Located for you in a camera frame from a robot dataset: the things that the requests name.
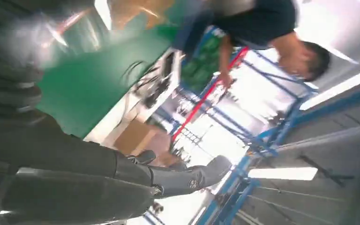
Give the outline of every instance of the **ceiling light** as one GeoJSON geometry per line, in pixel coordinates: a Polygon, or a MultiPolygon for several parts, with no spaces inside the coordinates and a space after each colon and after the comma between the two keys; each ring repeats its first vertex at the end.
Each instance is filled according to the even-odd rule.
{"type": "Polygon", "coordinates": [[[318,169],[314,167],[252,169],[251,178],[281,179],[281,180],[312,180],[318,169]]]}
{"type": "Polygon", "coordinates": [[[360,73],[358,75],[355,75],[351,77],[350,79],[344,81],[343,83],[340,83],[333,88],[315,96],[314,98],[308,100],[304,104],[301,105],[301,110],[307,110],[319,103],[322,103],[330,98],[335,97],[336,95],[345,92],[346,90],[349,90],[357,85],[360,84],[360,73]]]}

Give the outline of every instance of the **person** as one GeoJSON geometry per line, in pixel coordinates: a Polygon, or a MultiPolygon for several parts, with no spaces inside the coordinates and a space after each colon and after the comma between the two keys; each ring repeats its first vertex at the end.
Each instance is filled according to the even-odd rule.
{"type": "Polygon", "coordinates": [[[294,31],[297,10],[292,0],[211,0],[213,25],[226,35],[220,46],[220,76],[225,87],[233,82],[229,62],[235,46],[252,49],[274,47],[279,66],[306,82],[324,74],[330,64],[329,52],[321,46],[305,42],[294,31]]]}

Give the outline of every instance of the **man's arm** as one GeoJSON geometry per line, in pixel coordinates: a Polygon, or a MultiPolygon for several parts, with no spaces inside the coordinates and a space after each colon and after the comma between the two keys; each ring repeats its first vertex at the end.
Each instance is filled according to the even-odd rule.
{"type": "Polygon", "coordinates": [[[231,39],[229,35],[226,35],[222,38],[220,45],[220,76],[219,79],[223,82],[223,85],[226,88],[231,86],[233,79],[230,76],[230,58],[233,52],[233,45],[231,44],[231,39]]]}

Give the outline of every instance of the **green work surface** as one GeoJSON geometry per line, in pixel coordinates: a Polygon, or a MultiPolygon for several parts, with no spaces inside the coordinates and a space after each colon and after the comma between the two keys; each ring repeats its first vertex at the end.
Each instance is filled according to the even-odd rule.
{"type": "Polygon", "coordinates": [[[57,56],[60,63],[46,69],[39,84],[43,100],[38,108],[51,114],[67,134],[84,138],[167,50],[179,28],[176,24],[181,23],[182,9],[181,0],[176,1],[165,13],[170,23],[150,30],[143,30],[145,16],[137,16],[117,34],[130,38],[113,44],[105,40],[99,51],[57,56]],[[137,61],[143,63],[124,75],[137,61]]]}

